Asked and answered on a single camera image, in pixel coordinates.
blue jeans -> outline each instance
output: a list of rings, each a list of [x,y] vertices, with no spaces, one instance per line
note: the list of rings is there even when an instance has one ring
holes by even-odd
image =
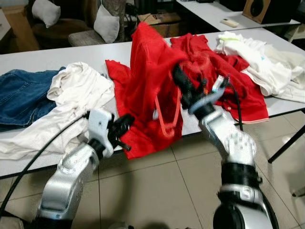
[[[30,126],[56,107],[47,92],[59,71],[12,70],[0,76],[0,132]]]

white clothing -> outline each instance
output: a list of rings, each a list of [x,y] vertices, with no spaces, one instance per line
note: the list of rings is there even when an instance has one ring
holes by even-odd
[[[54,135],[87,110],[99,108],[114,97],[114,84],[89,65],[76,62],[53,77],[48,99],[56,107],[20,134],[0,139],[0,159],[20,159],[37,153]],[[46,149],[46,153],[68,153],[87,131],[84,118],[64,131]]]
[[[305,65],[302,61],[296,61],[301,55],[289,53],[290,59],[279,61],[278,55],[285,56],[288,53],[279,52],[273,47],[271,50],[271,46],[266,45],[265,42],[255,41],[252,38],[245,39],[242,35],[227,31],[219,35],[218,38],[216,52],[226,55],[239,55],[246,60],[250,66],[242,72],[249,75],[257,85],[260,85],[264,96],[273,95],[305,102],[305,99],[303,99],[305,98],[304,84],[302,84],[302,80],[305,78]],[[292,83],[295,78],[298,79],[297,83]],[[300,90],[304,95],[302,98],[300,98]]]

floor tile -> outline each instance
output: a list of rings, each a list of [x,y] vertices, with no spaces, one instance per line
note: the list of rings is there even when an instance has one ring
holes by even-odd
[[[172,144],[172,149],[177,160],[217,150],[211,143],[204,139],[202,134],[183,137]]]
[[[218,153],[196,156],[178,161],[183,178],[204,229],[213,228],[214,211],[220,205],[216,193],[221,186],[221,158]],[[280,197],[263,177],[263,192],[269,198],[274,211],[280,218],[281,229],[297,226]]]
[[[37,212],[41,195],[10,200],[6,210],[28,222],[31,222]],[[99,182],[93,181],[85,185],[83,196],[72,224],[72,229],[100,228]]]
[[[305,187],[305,140],[299,138],[272,164],[267,162],[294,134],[278,137],[257,144],[256,163],[287,205],[299,224],[305,223],[305,198],[291,194]]]
[[[176,162],[101,179],[100,195],[102,228],[117,220],[135,228],[201,229]]]
[[[0,180],[0,202],[2,202],[10,189],[10,185],[13,178],[7,178]]]
[[[295,128],[283,116],[278,116],[270,118],[268,122],[244,125],[244,131],[260,142],[294,133]]]
[[[46,183],[54,172],[55,169],[46,169],[24,175],[15,188],[15,191],[11,195],[10,199],[22,198],[42,193]]]
[[[134,160],[128,160],[126,155],[121,153],[100,162],[100,179],[172,161],[175,161],[175,157],[171,148]]]
[[[305,125],[305,114],[302,111],[285,114],[284,117],[296,130],[301,129]]]

